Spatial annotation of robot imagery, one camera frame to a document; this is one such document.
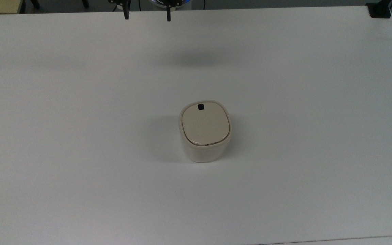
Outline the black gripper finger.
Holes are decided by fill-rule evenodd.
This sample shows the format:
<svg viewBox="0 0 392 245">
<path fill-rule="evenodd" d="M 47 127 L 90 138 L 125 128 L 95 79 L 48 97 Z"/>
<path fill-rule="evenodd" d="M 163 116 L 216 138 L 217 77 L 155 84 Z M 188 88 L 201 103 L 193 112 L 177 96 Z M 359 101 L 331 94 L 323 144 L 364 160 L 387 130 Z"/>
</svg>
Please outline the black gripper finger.
<svg viewBox="0 0 392 245">
<path fill-rule="evenodd" d="M 177 7 L 181 7 L 183 5 L 182 0 L 163 0 L 162 3 L 165 5 L 167 21 L 171 21 L 171 12 L 174 11 Z"/>
<path fill-rule="evenodd" d="M 109 0 L 109 3 L 114 4 L 114 9 L 112 10 L 113 12 L 115 12 L 117 9 L 120 9 L 124 13 L 124 18 L 126 20 L 129 19 L 130 6 L 131 6 L 130 0 Z"/>
</svg>

